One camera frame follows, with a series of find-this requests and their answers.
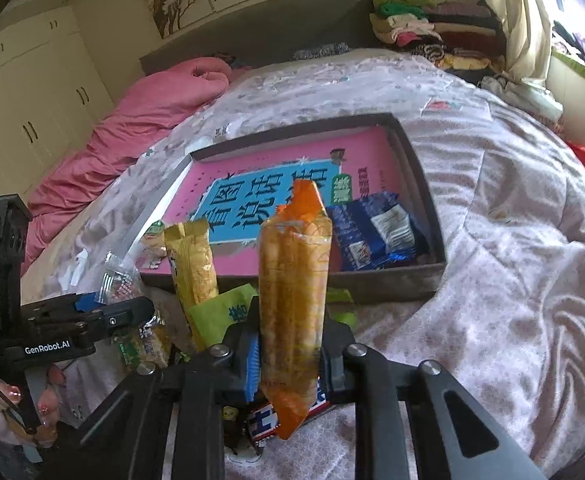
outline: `blue wrapper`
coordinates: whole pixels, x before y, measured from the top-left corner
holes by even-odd
[[[343,270],[405,264],[427,252],[427,243],[397,195],[382,191],[327,208]]]

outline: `silver bolt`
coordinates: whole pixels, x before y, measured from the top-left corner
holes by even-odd
[[[365,345],[362,345],[361,343],[352,343],[351,345],[348,345],[346,351],[352,357],[363,357],[365,354],[368,353],[368,348]]]
[[[433,360],[424,361],[419,365],[419,368],[428,375],[439,375],[441,373],[441,365]]]
[[[213,357],[225,357],[229,353],[230,353],[230,348],[228,348],[227,346],[222,345],[222,344],[212,345],[210,347],[210,354],[212,354]]]
[[[142,361],[139,366],[137,366],[137,373],[139,375],[151,375],[155,373],[157,369],[157,365],[150,362],[150,361]]]

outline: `headboard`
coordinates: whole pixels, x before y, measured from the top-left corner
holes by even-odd
[[[344,41],[378,47],[371,0],[266,0],[205,23],[141,57],[146,75],[216,52],[253,68],[292,60],[297,50]]]

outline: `curtain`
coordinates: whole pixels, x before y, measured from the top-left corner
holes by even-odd
[[[505,71],[515,81],[541,85],[550,64],[552,25],[543,0],[486,0],[508,40]]]

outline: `pink quilt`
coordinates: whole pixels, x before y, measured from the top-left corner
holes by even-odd
[[[202,57],[144,77],[101,121],[85,149],[63,159],[34,190],[22,274],[73,218],[154,143],[226,91],[232,69]]]

